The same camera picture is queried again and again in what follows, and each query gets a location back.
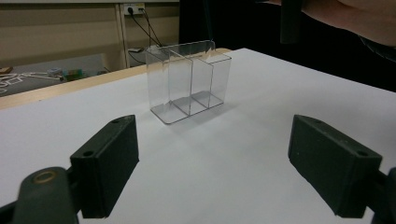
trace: clear plastic container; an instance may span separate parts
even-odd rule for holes
[[[213,41],[147,49],[150,110],[170,124],[223,104],[230,65]]]

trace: dark background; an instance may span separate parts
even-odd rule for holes
[[[217,48],[253,49],[334,76],[388,91],[396,63],[360,38],[302,13],[301,40],[280,44],[280,7],[252,0],[180,0],[179,43],[212,39]]]

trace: cable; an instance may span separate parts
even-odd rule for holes
[[[136,24],[146,33],[146,35],[148,36],[148,38],[150,40],[153,40],[158,46],[162,46],[160,43],[158,43],[155,39],[153,39],[151,37],[151,35],[149,35],[149,33],[140,25],[139,22],[137,22],[137,20],[134,18],[134,10],[131,7],[128,7],[128,12],[131,15],[132,19],[134,19],[134,22],[136,22]]]
[[[160,43],[160,46],[162,47],[163,44],[161,44],[160,39],[158,39],[158,36],[155,34],[154,29],[152,29],[151,23],[149,22],[149,15],[148,15],[148,13],[146,12],[146,10],[145,10],[144,8],[139,8],[139,10],[143,12],[143,15],[145,16],[146,21],[148,22],[148,29],[151,29],[151,30],[152,30],[152,33],[154,33],[155,38],[157,39],[158,43]]]
[[[138,63],[143,63],[143,62],[140,62],[139,60],[137,60],[132,54],[131,54],[131,52],[128,50],[128,53],[129,53],[129,56],[131,56],[135,61],[137,61]]]

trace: electrical outlet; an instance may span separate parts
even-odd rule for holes
[[[124,4],[124,15],[131,15],[131,14],[129,14],[128,7],[131,7],[134,10],[134,15],[143,14],[143,12],[139,9],[145,9],[145,4],[144,3],[125,3]]]

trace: white table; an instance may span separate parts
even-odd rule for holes
[[[387,174],[396,165],[396,94],[249,49],[226,54],[225,104],[172,125],[149,111],[145,74],[0,110],[0,204],[16,200],[30,173],[70,167],[105,124],[135,114],[140,162],[111,216],[78,214],[80,223],[370,223],[370,209],[364,219],[336,217],[290,164],[292,119],[332,125],[381,154]]]

